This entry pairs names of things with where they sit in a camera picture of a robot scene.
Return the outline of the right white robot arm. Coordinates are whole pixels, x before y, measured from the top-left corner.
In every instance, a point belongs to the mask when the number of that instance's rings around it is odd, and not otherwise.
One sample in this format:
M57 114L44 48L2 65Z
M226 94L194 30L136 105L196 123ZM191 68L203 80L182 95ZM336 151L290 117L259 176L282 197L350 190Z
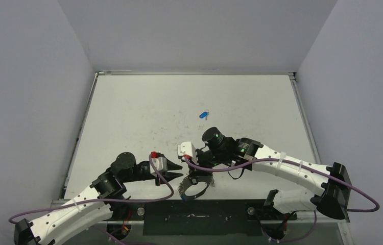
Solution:
M186 141L177 146L178 158L189 166L192 184L217 172L216 166L262 172L301 186L298 190L271 190L264 204L268 218L276 219L294 211L318 211L333 219L346 219L351 181L346 167L303 161L278 152L250 138L234 139L211 127L202 135L208 150Z

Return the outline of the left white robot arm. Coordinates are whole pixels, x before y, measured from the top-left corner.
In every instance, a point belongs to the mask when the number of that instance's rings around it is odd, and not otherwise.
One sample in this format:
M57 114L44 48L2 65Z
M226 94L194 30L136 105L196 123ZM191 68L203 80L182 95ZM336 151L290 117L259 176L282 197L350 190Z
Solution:
M146 204L169 199L174 194L170 181L181 177L182 166L173 163L160 152L150 152L146 161L137 163L130 152L120 153L111 165L74 198L65 204L25 212L45 215L15 222L17 215L9 222L14 224L15 244L64 244L70 238L98 222L110 218L119 220L126 216L130 204ZM124 196L125 184L154 180L156 186L165 184L171 191L157 199L131 199Z

